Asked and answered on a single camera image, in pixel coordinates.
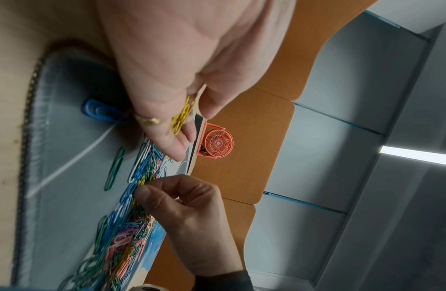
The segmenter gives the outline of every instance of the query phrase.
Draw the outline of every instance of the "dark green paper clip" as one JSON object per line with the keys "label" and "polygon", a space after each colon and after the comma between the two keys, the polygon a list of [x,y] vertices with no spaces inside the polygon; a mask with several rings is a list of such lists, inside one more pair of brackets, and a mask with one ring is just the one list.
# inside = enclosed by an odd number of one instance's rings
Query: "dark green paper clip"
{"label": "dark green paper clip", "polygon": [[121,168],[121,164],[124,160],[124,154],[126,152],[126,149],[121,147],[116,154],[116,157],[114,158],[113,164],[111,165],[111,169],[109,170],[108,179],[105,183],[105,191],[109,191],[111,187],[114,184],[114,180],[116,179],[116,175],[119,172],[119,169]]}

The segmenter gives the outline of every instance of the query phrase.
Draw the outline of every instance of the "large blue paper clip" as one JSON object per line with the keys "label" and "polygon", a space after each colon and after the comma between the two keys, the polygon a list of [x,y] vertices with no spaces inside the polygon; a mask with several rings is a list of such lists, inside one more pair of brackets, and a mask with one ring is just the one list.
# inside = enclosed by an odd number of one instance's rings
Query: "large blue paper clip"
{"label": "large blue paper clip", "polygon": [[95,99],[89,99],[83,103],[82,113],[88,117],[109,122],[125,123],[129,119],[126,113]]}

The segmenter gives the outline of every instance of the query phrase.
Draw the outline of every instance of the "person's right hand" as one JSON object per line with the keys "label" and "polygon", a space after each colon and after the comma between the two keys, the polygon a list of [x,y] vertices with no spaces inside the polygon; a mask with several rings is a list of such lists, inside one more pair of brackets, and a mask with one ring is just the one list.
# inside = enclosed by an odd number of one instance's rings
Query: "person's right hand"
{"label": "person's right hand", "polygon": [[134,197],[164,227],[193,275],[211,277],[243,269],[217,186],[177,175],[138,187]]}
{"label": "person's right hand", "polygon": [[97,0],[100,19],[137,116],[174,160],[196,139],[192,118],[176,136],[172,117],[206,84],[199,101],[211,119],[268,69],[295,0]]}

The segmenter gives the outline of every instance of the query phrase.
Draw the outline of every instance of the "mini desk fan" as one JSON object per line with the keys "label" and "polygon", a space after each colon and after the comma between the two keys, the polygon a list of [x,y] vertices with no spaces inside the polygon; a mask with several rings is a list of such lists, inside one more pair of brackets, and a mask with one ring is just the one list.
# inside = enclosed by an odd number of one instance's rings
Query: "mini desk fan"
{"label": "mini desk fan", "polygon": [[[213,127],[214,129],[206,132],[207,126]],[[226,129],[208,122],[204,124],[198,155],[213,159],[223,158],[229,155],[233,146],[233,136]]]}

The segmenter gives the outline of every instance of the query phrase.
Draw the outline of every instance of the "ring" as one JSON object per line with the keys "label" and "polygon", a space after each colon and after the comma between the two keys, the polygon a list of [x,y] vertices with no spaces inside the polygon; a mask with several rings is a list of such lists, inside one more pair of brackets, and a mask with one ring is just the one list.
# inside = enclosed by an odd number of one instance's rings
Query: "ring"
{"label": "ring", "polygon": [[138,123],[140,123],[140,125],[151,126],[151,125],[158,125],[163,122],[163,120],[159,118],[144,118],[138,116],[135,113],[133,115],[135,116],[135,119],[138,121]]}

